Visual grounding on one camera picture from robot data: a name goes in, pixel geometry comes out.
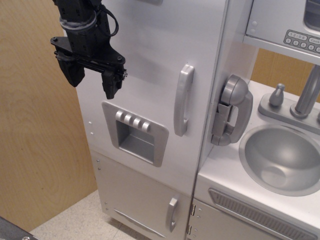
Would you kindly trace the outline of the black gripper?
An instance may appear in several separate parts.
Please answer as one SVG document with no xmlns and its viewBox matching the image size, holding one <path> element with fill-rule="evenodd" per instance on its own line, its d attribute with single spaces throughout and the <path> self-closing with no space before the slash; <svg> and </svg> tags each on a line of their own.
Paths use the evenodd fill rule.
<svg viewBox="0 0 320 240">
<path fill-rule="evenodd" d="M 102 73 L 102 87 L 106 98 L 111 100 L 122 88 L 127 77 L 125 58 L 115 51 L 110 39 L 119 30 L 115 25 L 110 32 L 108 24 L 95 24 L 83 32 L 68 32 L 67 36 L 52 37 L 55 57 L 67 81 L 77 87 L 85 77 L 85 68 Z"/>
</svg>

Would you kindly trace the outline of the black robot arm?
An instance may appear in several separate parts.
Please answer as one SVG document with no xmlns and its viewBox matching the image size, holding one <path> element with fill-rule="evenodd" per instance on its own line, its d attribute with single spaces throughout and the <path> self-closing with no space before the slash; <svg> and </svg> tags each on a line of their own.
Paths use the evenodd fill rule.
<svg viewBox="0 0 320 240">
<path fill-rule="evenodd" d="M 59 23 L 66 36 L 52 37 L 55 57 L 68 82 L 77 87 L 85 77 L 85 69 L 101 73 L 107 99 L 121 89 L 127 71 L 126 59 L 111 47 L 111 37 L 119 30 L 110 30 L 108 18 L 115 16 L 100 0 L 56 0 Z"/>
</svg>

